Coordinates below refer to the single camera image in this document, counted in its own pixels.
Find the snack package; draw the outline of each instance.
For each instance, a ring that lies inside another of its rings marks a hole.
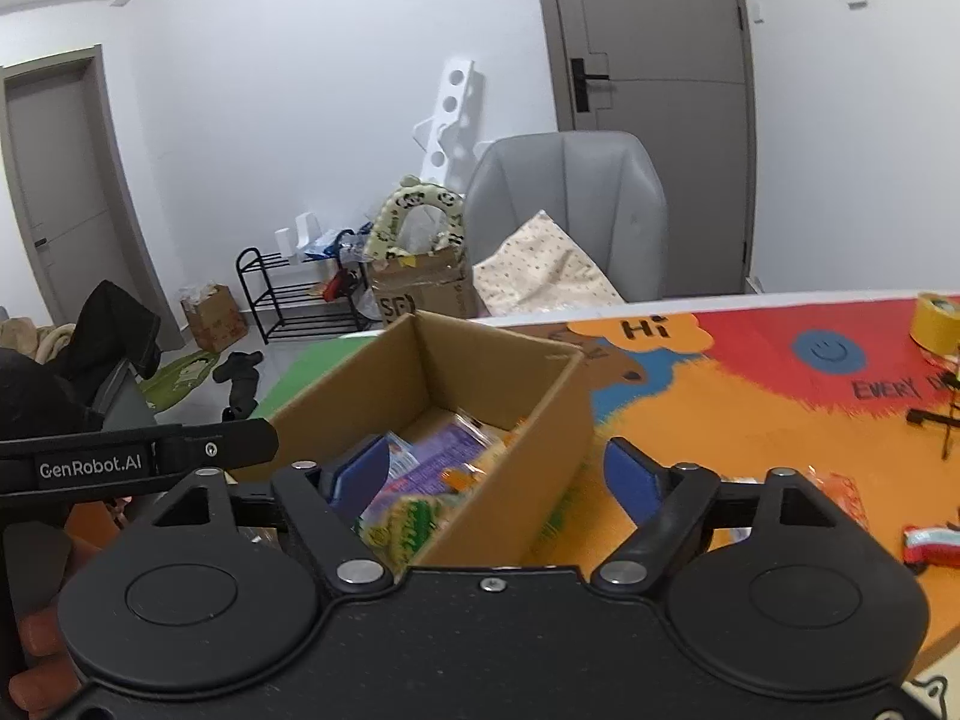
[[[510,433],[503,437],[503,440],[497,439],[472,463],[464,463],[460,466],[444,469],[443,473],[440,474],[440,480],[455,493],[469,493],[484,480],[484,477],[500,461],[514,435]]]
[[[860,498],[860,490],[856,488],[856,482],[851,477],[832,472],[818,474],[816,469],[810,466],[806,478],[817,485],[820,492],[837,504],[840,509],[843,509],[844,514],[851,517],[867,533],[870,533],[867,509],[864,509],[863,501]]]
[[[488,448],[486,437],[456,415],[435,434],[410,445],[390,436],[390,475],[360,517],[360,538],[400,571],[455,508],[443,480],[448,469],[465,469]]]

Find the yellow tape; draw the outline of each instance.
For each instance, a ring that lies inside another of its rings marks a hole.
[[[956,354],[960,343],[960,305],[942,295],[920,293],[910,338],[941,357]]]

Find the gray door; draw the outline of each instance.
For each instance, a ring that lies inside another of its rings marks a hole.
[[[557,4],[574,127],[631,132],[661,177],[666,293],[742,293],[752,108],[738,0]],[[576,94],[578,59],[586,74],[610,80],[591,79]]]
[[[13,161],[32,229],[32,243],[47,271],[56,322],[75,322],[86,297],[109,279],[143,301],[123,257],[107,207],[84,69],[8,85]]]

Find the cardboard box with bag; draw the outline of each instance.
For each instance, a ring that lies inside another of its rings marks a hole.
[[[477,314],[472,269],[462,247],[372,262],[368,274],[385,324],[415,311],[458,319]]]
[[[203,351],[219,353],[246,336],[247,323],[230,290],[222,284],[209,285],[193,295],[181,295],[197,346]]]
[[[280,437],[272,464],[234,475],[255,481],[294,461],[329,463],[388,431],[416,440],[458,410],[515,440],[414,563],[518,565],[592,441],[584,354],[567,343],[407,314],[271,417]]]

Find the green mat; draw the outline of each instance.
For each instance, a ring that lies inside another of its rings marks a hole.
[[[346,360],[357,349],[372,340],[372,338],[333,338],[330,341],[314,343],[304,354],[296,358],[296,362],[270,390],[270,394],[263,399],[253,412],[253,416],[270,418],[277,409],[293,400],[300,391],[317,381],[330,368]]]
[[[219,354],[203,351],[177,358],[140,382],[140,391],[154,413],[165,412],[203,384],[219,360]]]

